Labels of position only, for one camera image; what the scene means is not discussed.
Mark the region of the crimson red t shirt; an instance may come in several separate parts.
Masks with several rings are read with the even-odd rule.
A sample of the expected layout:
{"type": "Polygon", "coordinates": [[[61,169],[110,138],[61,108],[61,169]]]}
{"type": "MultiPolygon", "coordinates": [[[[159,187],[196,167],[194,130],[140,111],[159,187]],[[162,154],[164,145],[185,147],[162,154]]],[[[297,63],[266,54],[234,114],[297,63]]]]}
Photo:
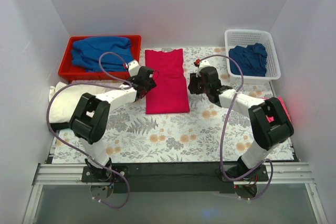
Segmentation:
{"type": "Polygon", "coordinates": [[[190,112],[183,63],[183,49],[145,51],[145,65],[155,70],[156,83],[146,95],[146,114],[190,112]]]}

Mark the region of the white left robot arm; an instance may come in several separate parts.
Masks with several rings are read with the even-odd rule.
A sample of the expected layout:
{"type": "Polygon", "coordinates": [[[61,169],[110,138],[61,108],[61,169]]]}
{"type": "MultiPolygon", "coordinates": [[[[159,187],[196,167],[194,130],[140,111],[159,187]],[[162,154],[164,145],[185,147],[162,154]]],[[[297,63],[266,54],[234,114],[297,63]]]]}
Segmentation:
{"type": "Polygon", "coordinates": [[[70,119],[70,129],[82,141],[88,154],[85,162],[98,181],[106,182],[112,176],[112,161],[101,140],[110,111],[143,98],[155,88],[154,73],[148,67],[136,67],[119,87],[97,95],[84,93],[80,97],[70,119]]]}

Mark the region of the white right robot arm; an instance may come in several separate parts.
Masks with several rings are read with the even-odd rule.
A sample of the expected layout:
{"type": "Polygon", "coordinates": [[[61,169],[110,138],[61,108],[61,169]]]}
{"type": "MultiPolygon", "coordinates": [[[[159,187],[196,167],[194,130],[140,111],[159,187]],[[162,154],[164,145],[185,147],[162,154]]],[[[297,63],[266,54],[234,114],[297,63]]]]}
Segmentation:
{"type": "Polygon", "coordinates": [[[188,90],[191,94],[205,94],[212,104],[250,119],[254,140],[238,158],[236,166],[222,170],[228,181],[251,180],[268,154],[294,134],[287,110],[279,98],[256,98],[222,85],[216,68],[207,61],[197,64],[197,71],[191,73],[188,90]]]}

